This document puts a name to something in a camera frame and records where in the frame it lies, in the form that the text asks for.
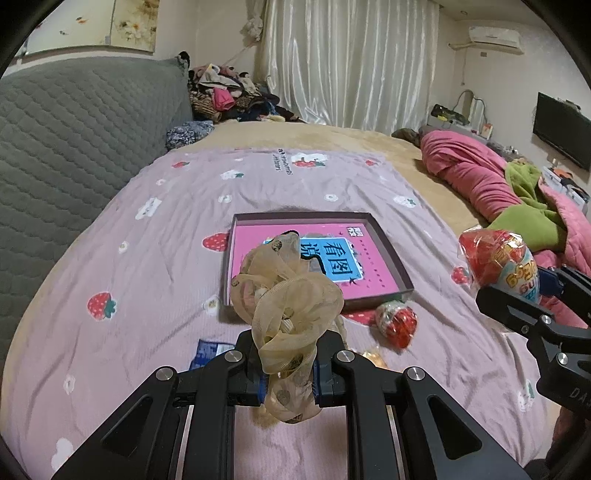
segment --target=pink bedsheet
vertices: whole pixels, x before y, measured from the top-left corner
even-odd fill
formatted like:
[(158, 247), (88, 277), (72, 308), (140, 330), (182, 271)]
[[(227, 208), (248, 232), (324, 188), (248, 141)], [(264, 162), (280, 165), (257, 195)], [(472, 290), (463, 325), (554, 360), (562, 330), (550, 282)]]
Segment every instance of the pink bedsheet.
[[(302, 155), (324, 155), (324, 166)], [(418, 326), (395, 352), (374, 328), (345, 320), (349, 346), (379, 348), (393, 370), (423, 367), (522, 465), (537, 456), (547, 402), (532, 393), (540, 375), (525, 339), (453, 282), (457, 238), (381, 155), (175, 150), (117, 194), (18, 326), (0, 433), (31, 479), (50, 479), (155, 369), (187, 370), (200, 339), (234, 343), (249, 328), (220, 306), (226, 233), (236, 213), (282, 210), (371, 213), (413, 279)], [(236, 480), (347, 478), (342, 407), (294, 425), (240, 407), (235, 439)]]
[[(427, 170), (470, 200), (488, 221), (492, 222), (505, 208), (521, 203), (505, 181), (505, 160), (476, 140), (455, 132), (434, 131), (423, 137), (421, 150)], [(552, 190), (542, 179), (539, 185), (548, 204), (558, 210), (568, 233), (564, 253), (536, 252), (538, 265), (547, 268), (566, 264), (591, 275), (591, 225), (568, 197)], [(587, 328), (556, 298), (544, 299), (542, 305), (554, 313), (558, 323)]]

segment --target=bed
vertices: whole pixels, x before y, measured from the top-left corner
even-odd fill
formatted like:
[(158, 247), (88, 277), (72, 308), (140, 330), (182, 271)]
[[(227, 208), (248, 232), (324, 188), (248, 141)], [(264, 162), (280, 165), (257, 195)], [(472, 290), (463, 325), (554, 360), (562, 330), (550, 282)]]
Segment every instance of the bed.
[[(300, 153), (323, 153), (326, 166), (296, 166)], [(156, 368), (187, 370), (199, 339), (231, 343), (248, 328), (220, 308), (223, 254), (211, 240), (234, 213), (280, 209), (373, 214), (413, 279), (418, 329), (396, 353), (346, 320), (350, 347), (378, 347), (394, 370), (422, 366), (519, 463), (536, 457), (548, 404), (535, 360), (450, 276), (457, 235), (482, 219), (420, 158), (375, 132), (228, 122), (147, 161), (59, 259), (12, 340), (0, 433), (29, 476), (50, 478)], [(342, 479), (346, 455), (341, 408), (296, 425), (236, 412), (236, 479)]]

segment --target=red candy wrapper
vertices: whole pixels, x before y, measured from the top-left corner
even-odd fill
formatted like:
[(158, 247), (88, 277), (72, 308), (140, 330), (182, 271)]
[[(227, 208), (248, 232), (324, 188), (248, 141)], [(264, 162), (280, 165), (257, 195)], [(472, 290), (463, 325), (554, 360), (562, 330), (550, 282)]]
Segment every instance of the red candy wrapper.
[(375, 311), (378, 330), (400, 350), (408, 347), (417, 330), (417, 316), (411, 307), (399, 301), (389, 301)]
[(462, 233), (459, 241), (474, 287), (496, 285), (539, 301), (538, 267), (519, 235), (482, 229)]

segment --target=cable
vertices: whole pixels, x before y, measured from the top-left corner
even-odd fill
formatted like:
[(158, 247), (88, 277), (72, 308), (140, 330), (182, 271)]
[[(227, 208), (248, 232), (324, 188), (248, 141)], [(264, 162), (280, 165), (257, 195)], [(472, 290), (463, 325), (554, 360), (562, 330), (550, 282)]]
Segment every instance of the cable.
[(474, 100), (476, 100), (477, 102), (482, 102), (482, 105), (484, 106), (484, 111), (482, 112), (482, 116), (484, 117), (484, 123), (488, 123), (488, 118), (486, 118), (486, 103), (482, 98), (478, 98), (476, 95), (474, 95), (474, 92), (470, 89), (466, 89), (464, 90), (462, 93), (460, 93), (460, 96), (457, 98), (457, 102), (456, 104), (453, 106), (452, 111), (456, 111), (456, 107), (459, 105), (460, 103), (460, 99), (462, 98), (462, 95), (464, 95), (464, 93), (466, 92), (470, 92), (472, 94), (472, 98)]
[(464, 65), (462, 66), (462, 86), (466, 84), (466, 62), (468, 61), (468, 49), (464, 49)]

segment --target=flat screen tv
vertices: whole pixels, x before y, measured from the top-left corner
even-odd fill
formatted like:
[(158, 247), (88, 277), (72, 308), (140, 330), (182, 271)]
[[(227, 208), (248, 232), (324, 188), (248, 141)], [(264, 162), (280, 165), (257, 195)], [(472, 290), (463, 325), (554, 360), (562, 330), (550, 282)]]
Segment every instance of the flat screen tv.
[(578, 110), (539, 93), (534, 133), (579, 167), (591, 170), (591, 120)]

